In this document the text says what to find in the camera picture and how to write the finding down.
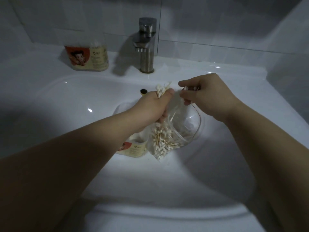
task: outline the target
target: white sink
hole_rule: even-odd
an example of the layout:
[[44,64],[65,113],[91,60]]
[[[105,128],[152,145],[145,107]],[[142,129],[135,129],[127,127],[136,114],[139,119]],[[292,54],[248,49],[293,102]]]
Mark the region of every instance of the white sink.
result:
[[[0,67],[10,73],[2,79],[0,93],[2,156],[108,117],[122,102],[140,98],[141,89],[151,91],[167,81],[179,89],[179,80],[205,74],[205,68],[216,70],[241,100],[299,141],[305,141],[302,135],[309,136],[308,125],[264,80],[260,69],[211,68],[206,63],[157,57],[154,74],[130,67],[120,77],[112,73],[113,64],[102,73],[77,72],[55,56],[34,52],[26,60]],[[111,62],[114,56],[109,54]],[[38,61],[46,66],[36,67]],[[294,124],[287,125],[283,116]],[[132,229],[127,231],[170,231],[162,225],[178,231],[203,231],[205,226],[215,231],[264,231],[244,205],[256,183],[233,137],[223,123],[205,114],[204,119],[200,137],[170,152],[161,163],[150,153],[140,158],[114,155],[83,193],[96,202],[84,218],[83,231],[125,227]],[[101,224],[103,218],[108,218],[108,226]]]

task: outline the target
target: bag of cotton swabs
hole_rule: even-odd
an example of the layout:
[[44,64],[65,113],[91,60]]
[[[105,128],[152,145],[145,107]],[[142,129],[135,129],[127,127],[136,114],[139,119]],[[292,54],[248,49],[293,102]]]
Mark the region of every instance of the bag of cotton swabs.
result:
[[[170,84],[171,82],[167,86],[157,85],[158,98],[165,93]],[[184,106],[183,100],[180,99],[179,104],[169,111],[163,123],[153,125],[149,141],[150,152],[160,160],[171,150],[187,145],[193,140],[200,123],[201,117],[195,107]]]

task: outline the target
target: person's right hand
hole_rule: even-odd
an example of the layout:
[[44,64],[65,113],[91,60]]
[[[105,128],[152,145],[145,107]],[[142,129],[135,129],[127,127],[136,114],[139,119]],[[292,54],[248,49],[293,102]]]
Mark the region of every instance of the person's right hand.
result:
[[200,90],[182,90],[184,104],[195,103],[203,112],[224,122],[231,110],[241,103],[216,73],[197,76],[178,83],[180,87],[200,86]]

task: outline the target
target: chrome faucet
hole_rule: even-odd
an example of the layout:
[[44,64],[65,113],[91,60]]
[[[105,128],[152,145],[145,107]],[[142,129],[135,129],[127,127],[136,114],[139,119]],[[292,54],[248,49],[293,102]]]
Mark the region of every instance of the chrome faucet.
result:
[[141,68],[143,73],[153,73],[155,34],[157,31],[157,19],[139,18],[139,31],[133,36],[135,51],[141,54]]

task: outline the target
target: person's right arm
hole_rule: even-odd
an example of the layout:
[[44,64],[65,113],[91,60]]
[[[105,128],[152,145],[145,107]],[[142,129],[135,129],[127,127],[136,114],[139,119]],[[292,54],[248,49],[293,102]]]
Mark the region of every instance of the person's right arm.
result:
[[251,168],[285,231],[309,231],[309,150],[237,99],[217,74],[180,81],[185,104],[222,121]]

